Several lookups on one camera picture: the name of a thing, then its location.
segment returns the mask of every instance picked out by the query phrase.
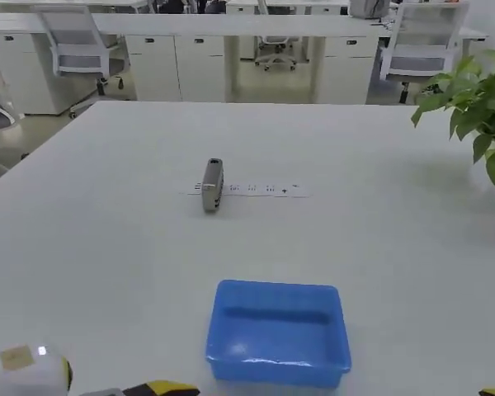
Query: floor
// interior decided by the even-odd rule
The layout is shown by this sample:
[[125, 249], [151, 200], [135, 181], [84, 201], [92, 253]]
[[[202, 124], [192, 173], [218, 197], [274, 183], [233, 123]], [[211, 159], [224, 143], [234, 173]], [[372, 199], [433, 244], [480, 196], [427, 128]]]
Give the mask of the floor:
[[[265, 72], [252, 62], [242, 62], [240, 86], [243, 87], [236, 101], [270, 103], [305, 103], [308, 99], [308, 69], [298, 64], [294, 72], [275, 67]], [[125, 88], [117, 88], [117, 80], [109, 81], [107, 95], [135, 98], [134, 84], [129, 74], [122, 76]], [[397, 83], [380, 82], [373, 78], [367, 104], [398, 104], [401, 87]], [[61, 116], [26, 116], [19, 125], [0, 132], [0, 163], [14, 167], [23, 153], [33, 153], [46, 140], [58, 133], [68, 122], [68, 114]]]

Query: green plant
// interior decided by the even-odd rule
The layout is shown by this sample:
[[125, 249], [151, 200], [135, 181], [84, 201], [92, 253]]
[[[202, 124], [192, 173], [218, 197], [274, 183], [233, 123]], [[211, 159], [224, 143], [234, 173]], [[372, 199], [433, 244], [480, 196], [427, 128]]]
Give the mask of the green plant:
[[[485, 52], [495, 61], [495, 49]], [[437, 93], [418, 103], [411, 120], [416, 127], [423, 113], [440, 108], [453, 108], [450, 118], [450, 138], [462, 140], [476, 131], [473, 141], [473, 161], [486, 158], [486, 170], [495, 185], [495, 73], [483, 76], [483, 69], [473, 56], [462, 59], [451, 73], [440, 73], [427, 84], [438, 85]]]

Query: blue plastic tray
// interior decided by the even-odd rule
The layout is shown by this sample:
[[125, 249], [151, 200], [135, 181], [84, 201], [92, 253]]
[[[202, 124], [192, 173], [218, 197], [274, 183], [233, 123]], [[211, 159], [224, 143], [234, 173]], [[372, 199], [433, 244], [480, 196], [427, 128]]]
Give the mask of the blue plastic tray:
[[205, 354], [217, 380], [336, 388], [351, 368], [337, 289], [223, 280]]

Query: white table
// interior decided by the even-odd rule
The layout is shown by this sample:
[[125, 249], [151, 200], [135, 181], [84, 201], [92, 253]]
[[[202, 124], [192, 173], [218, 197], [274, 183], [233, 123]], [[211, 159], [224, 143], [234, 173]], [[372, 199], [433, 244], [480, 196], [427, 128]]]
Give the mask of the white table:
[[0, 0], [0, 12], [30, 12], [31, 6], [88, 6], [93, 12], [100, 12], [101, 8], [124, 9], [131, 8], [138, 13], [142, 7], [151, 7], [149, 0]]
[[[328, 284], [353, 360], [339, 396], [495, 387], [495, 198], [469, 186], [470, 143], [448, 141], [448, 114], [415, 131], [413, 110], [94, 105], [0, 179], [0, 348], [57, 346], [70, 396], [154, 379], [272, 394], [213, 380], [215, 287]], [[226, 196], [206, 215], [180, 191], [210, 157], [226, 182], [312, 195]]]
[[[311, 102], [362, 104], [378, 40], [391, 34], [384, 26], [348, 16], [95, 14], [94, 20], [101, 33], [125, 36], [138, 99], [155, 101], [230, 101], [243, 36], [285, 35], [319, 38], [313, 40], [318, 50], [310, 56]], [[41, 33], [44, 29], [35, 15], [0, 14], [0, 69], [19, 112], [44, 114], [43, 102], [32, 101], [31, 92], [51, 86], [40, 81], [55, 80]], [[44, 65], [25, 66], [40, 63]], [[38, 97], [53, 101], [62, 92], [68, 91]], [[60, 108], [50, 114], [65, 110]]]
[[[315, 16], [330, 16], [338, 18], [350, 19], [355, 24], [362, 24], [363, 26], [377, 25], [378, 20], [364, 20], [359, 18], [353, 18], [351, 16], [341, 16], [341, 8], [348, 7], [348, 0], [266, 0], [267, 5], [270, 7], [293, 7], [297, 15], [303, 15], [305, 13]], [[391, 3], [392, 8], [396, 8], [398, 4]], [[228, 15], [252, 15], [255, 14], [255, 10], [258, 7], [257, 0], [229, 0], [226, 8]], [[332, 20], [332, 23], [339, 23], [342, 19]], [[381, 26], [383, 33], [380, 35], [382, 38], [388, 38], [392, 35], [392, 31]], [[460, 29], [460, 37], [463, 41], [463, 56], [469, 54], [469, 45], [471, 41], [484, 41], [488, 38], [483, 32], [470, 29], [468, 27], [462, 27]], [[253, 59], [255, 57], [256, 40], [255, 38], [245, 37], [240, 43], [240, 57], [241, 59]], [[308, 41], [304, 42], [306, 52], [308, 52]]]

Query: white paper strip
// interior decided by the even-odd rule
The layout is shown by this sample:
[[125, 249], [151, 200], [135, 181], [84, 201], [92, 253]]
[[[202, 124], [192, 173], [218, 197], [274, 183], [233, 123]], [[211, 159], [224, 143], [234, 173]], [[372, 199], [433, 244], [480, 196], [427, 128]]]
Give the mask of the white paper strip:
[[[190, 196], [201, 193], [201, 183], [196, 183], [184, 192]], [[277, 196], [289, 198], [307, 198], [308, 191], [300, 184], [282, 183], [227, 183], [224, 184], [225, 196]]]

